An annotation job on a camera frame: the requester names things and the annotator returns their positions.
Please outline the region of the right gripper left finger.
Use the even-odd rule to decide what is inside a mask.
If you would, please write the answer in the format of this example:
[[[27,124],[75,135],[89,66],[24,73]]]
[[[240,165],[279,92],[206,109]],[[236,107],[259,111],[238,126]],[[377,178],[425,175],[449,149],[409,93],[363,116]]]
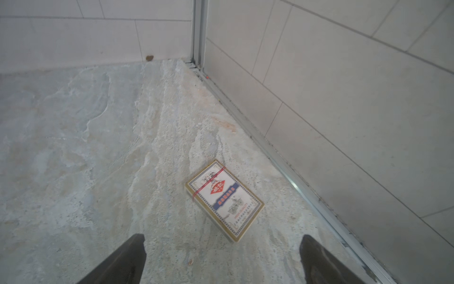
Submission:
[[[78,284],[139,284],[146,263],[144,234],[134,234]]]

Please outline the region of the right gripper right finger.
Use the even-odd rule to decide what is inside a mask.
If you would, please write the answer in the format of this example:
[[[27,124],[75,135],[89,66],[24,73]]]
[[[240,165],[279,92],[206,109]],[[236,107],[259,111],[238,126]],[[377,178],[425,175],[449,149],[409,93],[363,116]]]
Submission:
[[[365,284],[308,234],[303,236],[299,252],[307,284]]]

